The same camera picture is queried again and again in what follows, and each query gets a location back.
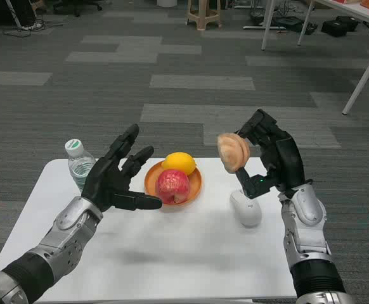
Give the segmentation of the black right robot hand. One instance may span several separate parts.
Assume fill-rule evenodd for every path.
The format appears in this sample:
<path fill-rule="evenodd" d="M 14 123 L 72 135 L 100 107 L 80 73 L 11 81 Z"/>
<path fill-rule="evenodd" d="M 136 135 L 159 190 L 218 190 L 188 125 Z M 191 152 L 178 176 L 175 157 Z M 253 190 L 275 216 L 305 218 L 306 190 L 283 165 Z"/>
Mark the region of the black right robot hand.
<path fill-rule="evenodd" d="M 289 200 L 297 192 L 296 188 L 306 183 L 304 165 L 294 138 L 281 130 L 277 121 L 264 110 L 258 109 L 235 133 L 260 147 L 260 159 L 267 171 L 265 176 L 252 177 L 244 168 L 235 172 L 246 197 L 257 198 L 275 187 L 281 192 L 282 200 Z"/>

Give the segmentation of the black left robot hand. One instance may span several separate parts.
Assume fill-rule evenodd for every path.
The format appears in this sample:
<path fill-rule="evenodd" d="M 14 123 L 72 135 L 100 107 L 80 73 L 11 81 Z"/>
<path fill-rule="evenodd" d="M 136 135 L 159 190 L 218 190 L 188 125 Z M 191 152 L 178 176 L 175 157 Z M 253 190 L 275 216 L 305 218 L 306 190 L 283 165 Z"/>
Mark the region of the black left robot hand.
<path fill-rule="evenodd" d="M 129 189 L 131 179 L 154 153 L 153 146 L 147 146 L 135 155 L 128 155 L 138 134 L 139 126 L 134 123 L 116 138 L 86 177 L 82 197 L 101 212 L 112 206 L 130 211 L 158 210 L 162 207 L 160 198 Z"/>

